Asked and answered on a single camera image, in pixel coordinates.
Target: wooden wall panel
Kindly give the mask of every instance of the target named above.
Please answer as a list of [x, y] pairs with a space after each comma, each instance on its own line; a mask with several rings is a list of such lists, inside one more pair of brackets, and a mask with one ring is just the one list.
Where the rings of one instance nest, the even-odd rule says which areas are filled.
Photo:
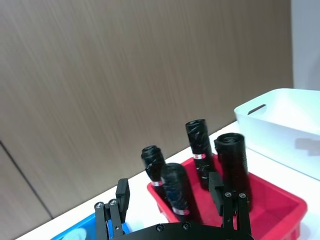
[[0, 0], [0, 136], [54, 216], [292, 87], [289, 0]]
[[50, 219], [0, 145], [0, 239], [16, 238]]

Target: red tray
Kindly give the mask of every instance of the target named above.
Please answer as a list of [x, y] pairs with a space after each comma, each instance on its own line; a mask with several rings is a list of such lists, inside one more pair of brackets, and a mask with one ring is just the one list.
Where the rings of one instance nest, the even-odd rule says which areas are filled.
[[[213, 158], [217, 170], [221, 173], [217, 156], [215, 155]], [[190, 179], [203, 223], [220, 227], [222, 218], [217, 213], [210, 193], [200, 187], [193, 158], [188, 159], [182, 165]], [[298, 239], [300, 236], [300, 221], [307, 212], [306, 202], [251, 173], [249, 178], [253, 195], [253, 209], [250, 212], [253, 238], [255, 240]], [[170, 223], [178, 222], [172, 210], [155, 192], [151, 183], [148, 184], [147, 189], [155, 198], [160, 211], [164, 213], [168, 221]]]

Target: black tube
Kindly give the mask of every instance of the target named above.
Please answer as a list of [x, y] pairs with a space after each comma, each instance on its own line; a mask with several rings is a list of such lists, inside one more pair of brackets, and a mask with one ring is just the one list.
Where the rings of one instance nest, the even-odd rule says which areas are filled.
[[168, 163], [162, 167], [161, 179], [167, 199], [178, 220], [202, 223], [185, 168], [178, 163]]
[[196, 172], [203, 189], [209, 189], [209, 173], [215, 171], [206, 120], [198, 119], [185, 124]]
[[239, 133], [226, 133], [220, 135], [214, 144], [222, 166], [224, 184], [229, 191], [247, 194], [251, 209], [252, 191], [248, 176], [245, 137]]
[[169, 206], [170, 204], [161, 180], [161, 169], [166, 165], [161, 149], [155, 145], [147, 146], [142, 149], [141, 159], [145, 165], [146, 174], [149, 176], [156, 193]]

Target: black cylindrical object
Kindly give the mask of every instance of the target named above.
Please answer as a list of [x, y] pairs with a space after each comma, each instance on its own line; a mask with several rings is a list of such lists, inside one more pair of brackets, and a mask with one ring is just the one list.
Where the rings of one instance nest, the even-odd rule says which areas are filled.
[[215, 171], [206, 120], [198, 119], [185, 124], [193, 161], [203, 189], [209, 188], [209, 173]]
[[167, 199], [178, 220], [202, 223], [185, 168], [178, 163], [168, 163], [162, 167], [161, 179]]
[[155, 145], [147, 146], [142, 149], [141, 158], [145, 165], [146, 174], [149, 176], [156, 193], [169, 206], [163, 182], [161, 180], [161, 169], [166, 165], [161, 149]]
[[239, 133], [226, 133], [214, 140], [214, 144], [222, 166], [224, 184], [229, 191], [247, 194], [251, 208], [252, 191], [248, 176], [245, 137]]

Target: screw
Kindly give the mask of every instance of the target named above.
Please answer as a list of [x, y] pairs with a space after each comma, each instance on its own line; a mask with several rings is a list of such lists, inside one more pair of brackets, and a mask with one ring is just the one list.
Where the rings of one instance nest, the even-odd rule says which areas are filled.
[[98, 203], [95, 205], [95, 207], [96, 207], [97, 209], [102, 208], [102, 206], [103, 206], [103, 203], [101, 203], [101, 202], [98, 202]]
[[184, 222], [184, 223], [182, 224], [182, 227], [183, 227], [183, 229], [188, 230], [188, 229], [191, 227], [191, 225], [190, 225], [190, 223], [188, 223], [188, 222]]
[[161, 232], [165, 229], [165, 226], [163, 226], [162, 224], [158, 224], [155, 229], [158, 231], [158, 232]]
[[112, 200], [111, 202], [110, 202], [110, 205], [116, 205], [117, 204], [117, 201], [116, 200]]

